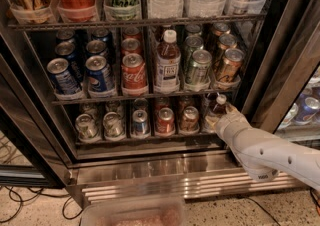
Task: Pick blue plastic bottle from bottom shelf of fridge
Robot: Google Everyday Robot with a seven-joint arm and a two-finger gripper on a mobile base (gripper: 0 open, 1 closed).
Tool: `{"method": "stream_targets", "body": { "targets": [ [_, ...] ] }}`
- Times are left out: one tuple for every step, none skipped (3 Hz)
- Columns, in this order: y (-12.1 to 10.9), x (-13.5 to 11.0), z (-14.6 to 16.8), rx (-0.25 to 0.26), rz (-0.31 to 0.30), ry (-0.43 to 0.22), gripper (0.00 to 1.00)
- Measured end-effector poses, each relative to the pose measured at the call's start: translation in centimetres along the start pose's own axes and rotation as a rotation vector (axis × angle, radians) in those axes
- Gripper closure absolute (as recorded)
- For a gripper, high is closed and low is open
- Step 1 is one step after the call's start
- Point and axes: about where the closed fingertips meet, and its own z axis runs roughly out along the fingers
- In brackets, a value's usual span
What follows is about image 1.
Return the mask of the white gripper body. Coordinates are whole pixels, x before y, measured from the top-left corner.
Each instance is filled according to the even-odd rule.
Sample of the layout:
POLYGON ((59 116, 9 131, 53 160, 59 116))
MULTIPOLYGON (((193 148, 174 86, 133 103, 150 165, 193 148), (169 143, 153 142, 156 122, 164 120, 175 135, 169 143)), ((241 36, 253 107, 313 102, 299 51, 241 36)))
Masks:
POLYGON ((223 115, 216 123, 216 133, 233 152, 244 152, 255 137, 255 129, 240 112, 223 115))

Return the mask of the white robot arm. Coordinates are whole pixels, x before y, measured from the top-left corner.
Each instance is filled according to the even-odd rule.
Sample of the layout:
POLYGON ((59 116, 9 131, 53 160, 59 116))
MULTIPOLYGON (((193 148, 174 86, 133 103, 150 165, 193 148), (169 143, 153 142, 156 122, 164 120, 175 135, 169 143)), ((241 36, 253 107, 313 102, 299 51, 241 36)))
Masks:
POLYGON ((224 113, 208 112, 205 122, 232 151, 247 174, 267 182, 282 171, 315 190, 320 190, 320 151, 292 143, 252 127, 233 105, 224 113))

